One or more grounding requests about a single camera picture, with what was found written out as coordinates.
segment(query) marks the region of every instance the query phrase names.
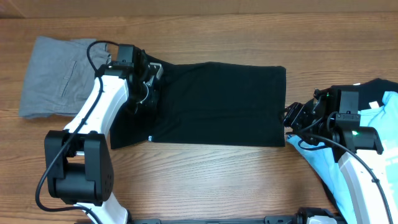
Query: folded cloth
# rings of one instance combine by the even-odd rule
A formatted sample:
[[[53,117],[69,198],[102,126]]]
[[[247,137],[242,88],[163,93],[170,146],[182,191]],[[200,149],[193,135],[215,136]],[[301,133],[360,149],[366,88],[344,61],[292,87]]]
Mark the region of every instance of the folded cloth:
[[[75,116],[94,87],[94,70],[86,56],[95,39],[55,40],[38,37],[22,89],[19,116]],[[106,44],[96,44],[90,56],[99,67],[110,58]]]
[[[110,130],[112,149],[146,140],[285,146],[279,120],[285,107],[284,67],[149,61],[164,68],[157,114],[119,110]]]
[[[392,185],[394,201],[398,205],[398,173],[396,172],[398,170],[398,162],[396,162],[398,161],[398,136],[396,135],[398,133],[398,93],[385,92],[382,103],[385,106],[359,111],[359,114],[361,114],[360,125],[376,128],[383,144],[383,155],[392,154],[387,159],[386,174],[388,182]],[[306,151],[299,147],[300,140],[298,136],[289,136],[287,142],[295,146],[298,152],[315,169],[322,181],[326,183],[347,223],[356,223],[348,186],[338,164],[334,161],[331,148]],[[301,146],[304,148],[317,147],[305,142]]]

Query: light blue shirt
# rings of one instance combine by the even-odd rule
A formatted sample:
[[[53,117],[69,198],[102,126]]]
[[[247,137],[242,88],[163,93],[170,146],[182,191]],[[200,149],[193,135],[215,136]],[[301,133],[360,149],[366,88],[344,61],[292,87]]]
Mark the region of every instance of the light blue shirt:
[[[398,152],[398,93],[387,91],[382,99],[384,106],[377,109],[362,110],[361,126],[376,128],[385,151],[396,150]],[[348,224],[355,224],[355,212],[347,183],[341,173],[338,164],[335,163],[331,148],[317,151],[306,151],[298,145],[301,139],[298,136],[288,136],[287,142],[291,143],[308,163],[315,169],[324,183],[328,186],[336,199],[338,208]],[[303,142],[302,147],[311,146]],[[393,198],[398,205],[398,156],[390,158],[390,164],[386,166],[387,179],[392,184]]]

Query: gray fabric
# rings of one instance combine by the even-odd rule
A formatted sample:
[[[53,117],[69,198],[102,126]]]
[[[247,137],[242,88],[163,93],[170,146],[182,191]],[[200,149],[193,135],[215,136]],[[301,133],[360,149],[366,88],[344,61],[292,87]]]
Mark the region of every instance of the gray fabric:
[[[19,116],[76,115],[94,86],[94,70],[86,56],[87,46],[94,41],[38,37],[25,75]],[[91,48],[97,67],[110,58],[106,48],[106,44]]]

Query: clothing tag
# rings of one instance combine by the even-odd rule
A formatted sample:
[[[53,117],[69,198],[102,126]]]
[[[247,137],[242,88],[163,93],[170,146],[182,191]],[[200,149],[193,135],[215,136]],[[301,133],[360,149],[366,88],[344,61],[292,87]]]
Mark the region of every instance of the clothing tag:
[[[369,106],[370,106],[372,109],[378,109],[378,108],[380,108],[379,103],[377,103],[377,101],[370,102],[370,103],[369,103]]]

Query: black cable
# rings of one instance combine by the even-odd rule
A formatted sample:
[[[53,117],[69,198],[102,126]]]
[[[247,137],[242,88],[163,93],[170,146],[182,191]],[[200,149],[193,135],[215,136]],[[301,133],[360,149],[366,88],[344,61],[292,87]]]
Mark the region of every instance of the black cable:
[[[338,113],[337,111],[334,111],[334,112],[331,112],[331,113],[329,114],[328,119],[326,120],[326,129],[327,129],[328,131],[330,131],[330,119],[331,119],[331,117],[332,117],[333,115],[335,115],[335,114],[337,114],[337,113]]]
[[[378,189],[380,191],[380,195],[381,195],[381,198],[383,200],[384,207],[386,209],[386,213],[387,213],[387,217],[388,217],[389,223],[393,224],[390,208],[388,206],[388,201],[387,201],[386,195],[384,194],[383,188],[381,187],[380,180],[376,177],[376,175],[374,175],[372,169],[368,165],[366,165],[366,163],[361,158],[359,158],[359,156],[357,156],[355,153],[351,152],[349,149],[347,149],[346,147],[342,146],[341,144],[338,144],[337,142],[334,142],[334,141],[332,141],[332,140],[330,140],[328,138],[325,138],[323,136],[319,136],[319,135],[316,135],[316,134],[310,134],[310,133],[301,133],[301,132],[287,132],[286,134],[304,135],[304,136],[308,136],[308,137],[311,137],[311,138],[316,138],[316,139],[319,139],[319,140],[321,140],[323,142],[328,142],[330,144],[333,144],[333,145],[339,147],[340,149],[342,149],[342,150],[348,152],[349,154],[351,154],[356,160],[358,160],[358,162],[360,164],[362,164],[363,167],[365,167],[366,171],[368,171],[369,174],[371,175],[372,182],[374,182],[377,185],[377,187],[378,187]]]
[[[300,132],[304,132],[304,131],[306,131],[306,130],[309,130],[310,128],[314,127],[314,126],[317,125],[319,122],[321,122],[322,119],[323,119],[323,118],[319,118],[316,122],[314,122],[314,123],[308,125],[307,127],[303,128],[303,129],[300,129],[299,131],[300,131]]]
[[[308,150],[308,151],[316,151],[316,150],[319,150],[319,149],[326,149],[326,148],[328,148],[328,146],[318,146],[318,147],[312,147],[312,148],[304,148],[304,147],[301,146],[301,143],[303,143],[303,142],[304,142],[304,140],[301,139],[301,140],[298,142],[298,146],[299,146],[301,149]]]
[[[107,40],[99,40],[99,41],[95,41],[93,43],[91,43],[88,47],[87,47],[87,59],[90,63],[90,65],[93,67],[95,73],[97,73],[98,69],[95,67],[91,57],[90,57],[90,49],[92,46],[94,46],[95,44],[98,43],[108,43],[108,44],[113,44],[113,45],[119,45],[117,43],[114,43],[112,41],[107,41]],[[68,148],[69,144],[71,143],[71,141],[73,140],[73,138],[77,135],[77,133],[79,132],[79,130],[83,127],[83,125],[85,125],[85,123],[87,122],[91,112],[93,112],[95,106],[98,104],[102,92],[103,92],[103,82],[101,77],[98,77],[98,81],[99,81],[99,92],[98,95],[93,103],[93,105],[90,107],[90,109],[87,111],[87,114],[85,115],[85,117],[81,120],[80,124],[77,126],[76,130],[69,136],[68,140],[65,142],[65,144],[61,147],[59,153],[55,156],[54,160],[50,163],[50,165],[47,167],[47,169],[45,170],[45,172],[43,173],[42,178],[40,179],[39,183],[37,184],[37,188],[36,188],[36,193],[35,193],[35,201],[37,206],[42,209],[43,211],[46,212],[63,212],[63,211],[70,211],[70,210],[84,210],[86,212],[86,214],[90,214],[95,222],[97,224],[102,224],[102,222],[99,220],[99,218],[95,215],[95,213],[87,207],[84,206],[74,206],[74,207],[63,207],[63,208],[47,208],[46,206],[44,206],[42,204],[42,202],[40,201],[40,191],[42,190],[42,186],[44,184],[45,179],[47,178],[51,168],[54,166],[55,162],[58,160],[58,158],[63,154],[63,152]]]

